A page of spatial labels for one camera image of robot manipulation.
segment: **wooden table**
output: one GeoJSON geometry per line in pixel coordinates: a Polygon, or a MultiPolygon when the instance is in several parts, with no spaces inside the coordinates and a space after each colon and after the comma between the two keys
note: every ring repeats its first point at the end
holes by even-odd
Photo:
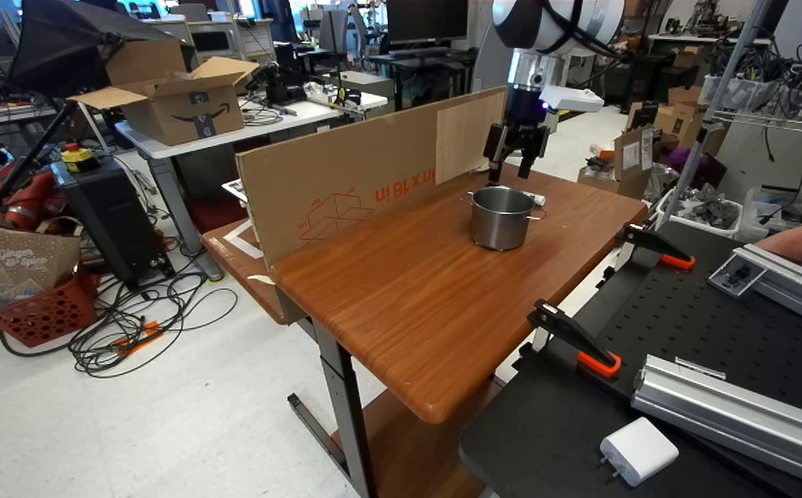
{"type": "MultiPolygon", "coordinates": [[[[277,286],[311,316],[306,330],[322,347],[344,451],[330,448],[323,434],[322,444],[362,495],[412,489],[391,489],[391,481],[400,478],[384,470],[398,474],[400,464],[384,464],[387,456],[367,444],[374,423],[365,426],[352,358],[387,384],[380,404],[398,399],[417,417],[417,434],[430,433],[427,423],[431,433],[443,426],[457,433],[499,362],[532,332],[526,322],[532,304],[561,301],[616,247],[622,228],[644,218],[641,202],[609,192],[546,174],[512,184],[548,197],[542,222],[528,228],[522,250],[486,251],[471,240],[467,192],[485,185],[485,177],[460,177],[273,267],[277,286]]],[[[420,453],[445,453],[436,445],[423,444],[420,453]]],[[[431,459],[420,459],[420,467],[434,481],[460,478],[453,467],[431,459]]]]}

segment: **gray floor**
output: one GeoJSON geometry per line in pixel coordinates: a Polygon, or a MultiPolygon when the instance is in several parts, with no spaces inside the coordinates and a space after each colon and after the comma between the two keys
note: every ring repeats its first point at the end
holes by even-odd
{"type": "MultiPolygon", "coordinates": [[[[536,168],[576,179],[589,148],[611,148],[622,126],[616,110],[564,123],[536,168]]],[[[70,355],[16,361],[0,347],[0,498],[353,495],[284,402],[300,394],[331,426],[315,344],[277,326],[230,276],[204,290],[217,287],[239,294],[232,316],[123,380],[89,380],[70,355]]],[[[564,307],[589,294],[591,280],[564,307]]],[[[230,304],[219,294],[192,323],[230,304]]],[[[362,368],[360,381],[365,402],[380,394],[362,368]]]]}

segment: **metal pot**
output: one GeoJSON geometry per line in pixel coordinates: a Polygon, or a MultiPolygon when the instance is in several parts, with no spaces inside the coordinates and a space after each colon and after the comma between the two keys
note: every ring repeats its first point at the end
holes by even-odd
{"type": "Polygon", "coordinates": [[[474,193],[474,240],[492,251],[522,247],[532,224],[533,199],[510,185],[486,185],[474,193]]]}

